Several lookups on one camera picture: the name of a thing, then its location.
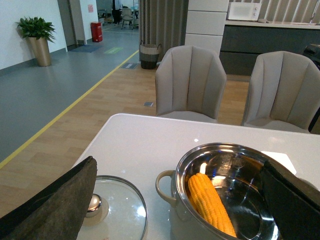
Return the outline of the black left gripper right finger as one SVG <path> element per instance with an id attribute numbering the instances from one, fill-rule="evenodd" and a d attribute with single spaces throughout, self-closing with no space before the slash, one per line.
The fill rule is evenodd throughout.
<path id="1" fill-rule="evenodd" d="M 260 170 L 262 193 L 284 240 L 320 238 L 320 191 L 280 163 L 268 160 Z"/>

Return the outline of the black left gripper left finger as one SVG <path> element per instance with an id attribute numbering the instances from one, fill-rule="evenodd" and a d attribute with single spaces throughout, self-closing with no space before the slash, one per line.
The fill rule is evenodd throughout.
<path id="1" fill-rule="evenodd" d="M 89 156 L 0 219 L 2 240 L 75 240 L 87 214 L 97 176 Z"/>

